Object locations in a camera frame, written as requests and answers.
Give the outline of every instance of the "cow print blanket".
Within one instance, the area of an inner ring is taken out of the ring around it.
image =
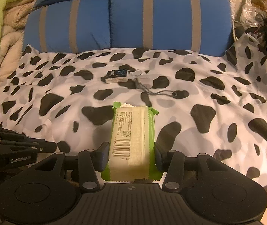
[[[132,79],[104,83],[110,70],[141,70],[150,96]],[[110,141],[112,104],[152,106],[155,137],[166,150],[208,153],[267,191],[267,53],[244,34],[224,57],[184,50],[106,49],[39,53],[27,46],[0,87],[0,126],[58,143],[76,154]]]

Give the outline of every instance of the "striped cushion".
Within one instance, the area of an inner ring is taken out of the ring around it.
[[[229,0],[111,0],[112,47],[222,56],[232,30]]]
[[[24,44],[39,51],[84,52],[110,47],[109,0],[73,0],[30,13]]]

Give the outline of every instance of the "barcode number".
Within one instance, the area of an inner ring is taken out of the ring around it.
[[[114,157],[129,157],[130,154],[130,139],[115,139],[113,156]]]
[[[123,131],[123,137],[130,137],[130,133],[131,133],[131,131],[124,130]]]

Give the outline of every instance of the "wet wipes package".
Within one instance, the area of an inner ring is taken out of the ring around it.
[[[135,107],[114,102],[109,162],[101,177],[106,181],[160,180],[154,156],[154,115],[152,107]]]

